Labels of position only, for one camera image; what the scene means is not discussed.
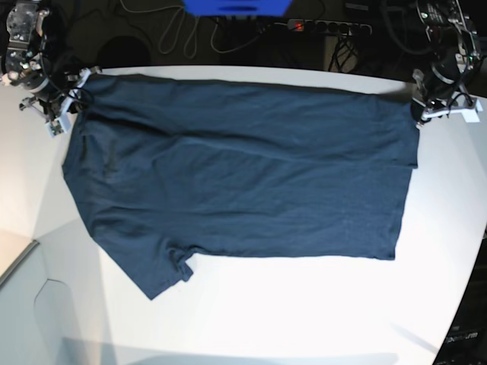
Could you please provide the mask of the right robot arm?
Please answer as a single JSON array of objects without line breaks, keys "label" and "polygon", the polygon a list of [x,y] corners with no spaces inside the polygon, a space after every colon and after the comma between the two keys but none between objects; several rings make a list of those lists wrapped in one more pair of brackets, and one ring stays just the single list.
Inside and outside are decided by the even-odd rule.
[{"label": "right robot arm", "polygon": [[94,102],[84,86],[101,68],[87,67],[68,47],[70,24],[53,2],[1,4],[5,6],[1,12],[1,84],[30,94],[18,109],[38,114],[51,136],[70,132],[70,116]]}]

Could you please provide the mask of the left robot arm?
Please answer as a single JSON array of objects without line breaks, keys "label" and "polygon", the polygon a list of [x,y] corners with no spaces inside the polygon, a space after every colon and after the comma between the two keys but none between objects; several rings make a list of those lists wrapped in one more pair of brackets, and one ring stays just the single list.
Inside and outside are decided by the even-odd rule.
[{"label": "left robot arm", "polygon": [[473,22],[458,1],[417,1],[415,6],[432,47],[432,59],[427,69],[416,68],[412,73],[413,119],[424,125],[460,114],[465,122],[479,122],[481,101],[466,86],[485,59]]}]

